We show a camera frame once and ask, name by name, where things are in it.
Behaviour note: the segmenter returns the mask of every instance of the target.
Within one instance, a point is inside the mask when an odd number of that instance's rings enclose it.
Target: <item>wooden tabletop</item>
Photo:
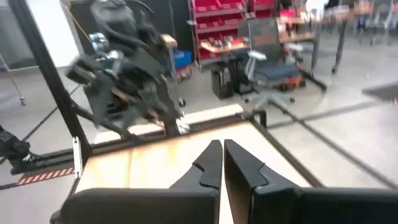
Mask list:
[[[244,50],[250,48],[248,44],[237,44],[237,45],[232,45],[231,47],[214,47],[209,42],[200,43],[200,47],[208,50],[211,53],[216,53],[216,54],[229,53],[237,50]]]
[[[291,34],[288,35],[286,32],[281,32],[279,35],[279,41],[282,44],[310,41],[315,38],[315,33],[307,32],[304,34]]]
[[[277,22],[279,24],[305,24],[306,20],[301,17],[280,17]]]
[[[231,114],[229,110],[239,108],[239,105],[232,105],[217,108],[216,111],[218,116],[226,116]],[[214,117],[214,111],[191,114],[190,119],[191,121],[208,119],[206,117]],[[106,134],[103,133],[100,136],[105,138],[105,141],[109,141]],[[213,139],[220,139],[221,142],[224,139],[232,139],[292,182],[302,187],[309,186],[250,122],[244,122],[135,149],[125,149],[92,157],[85,166],[76,191],[98,187],[169,188],[189,170],[192,162]],[[221,186],[220,223],[233,223],[224,180]]]
[[[162,34],[163,40],[168,48],[177,48],[177,41],[168,34]]]
[[[314,38],[315,34],[313,32],[308,32],[304,34],[291,34],[290,36],[286,32],[281,32],[279,35],[279,41],[281,42],[281,44],[308,41],[313,40]],[[200,47],[214,54],[231,53],[237,50],[250,48],[248,44],[239,44],[231,47],[214,47],[209,42],[200,43]]]

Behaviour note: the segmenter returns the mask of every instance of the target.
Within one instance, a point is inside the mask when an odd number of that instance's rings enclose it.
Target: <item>red storage bin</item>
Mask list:
[[[226,31],[220,32],[220,40],[224,39],[224,37],[227,37],[227,36],[233,36],[233,37],[238,36],[238,30],[235,29],[235,30],[226,30]]]
[[[282,10],[280,12],[280,16],[281,17],[295,17],[296,16],[296,11],[293,10],[293,9]]]
[[[218,11],[222,6],[218,0],[192,0],[196,13]]]
[[[258,19],[270,18],[271,10],[260,10],[255,12],[255,17]]]
[[[199,58],[200,60],[206,60],[206,59],[212,59],[212,58],[218,58],[221,57],[221,54],[214,54],[211,53],[205,49],[200,49],[199,50]]]
[[[218,16],[200,17],[197,19],[197,24],[198,30],[208,29],[219,26],[220,19]]]
[[[268,10],[274,8],[275,0],[252,0],[252,6],[254,11]]]
[[[244,21],[244,16],[242,14],[229,14],[220,16],[221,25],[238,25],[240,22]]]
[[[219,0],[222,9],[243,9],[243,0]]]

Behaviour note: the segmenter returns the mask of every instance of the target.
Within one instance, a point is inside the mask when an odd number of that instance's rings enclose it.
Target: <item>workbench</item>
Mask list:
[[[239,105],[187,114],[185,122],[197,123],[243,112]],[[155,124],[143,124],[129,129],[135,134],[161,130]],[[99,133],[95,143],[111,141],[119,136],[111,131]],[[232,139],[274,171],[302,187],[310,184],[249,122],[243,121],[218,129],[181,136],[145,146],[126,148],[89,158],[76,192],[93,188],[167,189],[177,181],[203,152],[211,140]],[[232,224],[225,182],[221,188],[220,223]]]

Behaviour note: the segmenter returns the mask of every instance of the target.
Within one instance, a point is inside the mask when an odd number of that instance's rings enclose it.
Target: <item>chair base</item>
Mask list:
[[[332,69],[332,73],[335,74],[337,72],[337,70],[333,68]],[[326,86],[326,84],[324,84],[323,82],[317,80],[314,76],[312,72],[307,72],[304,70],[300,71],[301,75],[308,81],[311,81],[312,83],[316,84],[317,86],[319,86],[319,88],[322,90],[322,92],[326,92],[328,87]]]
[[[272,102],[278,103],[284,107],[287,107],[288,104],[295,103],[295,99],[290,95],[272,90],[261,91],[259,94],[250,95],[244,99],[244,102],[249,103],[252,100],[258,100],[253,111],[262,110],[266,105]]]

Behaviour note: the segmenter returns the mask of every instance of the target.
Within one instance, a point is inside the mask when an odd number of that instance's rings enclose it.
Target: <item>metal pole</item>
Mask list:
[[[336,74],[338,67],[340,66],[341,57],[343,56],[343,48],[346,36],[346,29],[347,29],[347,19],[345,19],[341,25],[340,29],[340,36],[338,39],[338,46],[337,46],[337,53],[336,53],[336,62],[335,66],[331,69],[332,74]]]
[[[12,12],[14,13],[21,31],[33,53],[37,65],[42,72],[46,84],[49,86],[55,103],[57,104],[62,118],[67,125],[69,132],[73,138],[78,137],[81,144],[81,158],[83,166],[86,164],[92,153],[86,135],[81,124],[72,108],[72,99],[66,91],[51,56],[45,47],[44,40],[37,28],[34,18],[30,13],[30,9],[26,0],[8,0]]]
[[[175,27],[174,27],[174,10],[173,10],[173,5],[170,0],[168,0],[169,4],[169,11],[170,11],[170,20],[172,22],[172,30],[173,30],[173,38],[176,39],[175,36]]]
[[[315,42],[313,43],[312,56],[311,56],[311,75],[313,75],[313,70],[317,66],[319,57],[319,45],[321,40],[321,29],[322,25],[319,22],[315,22]]]

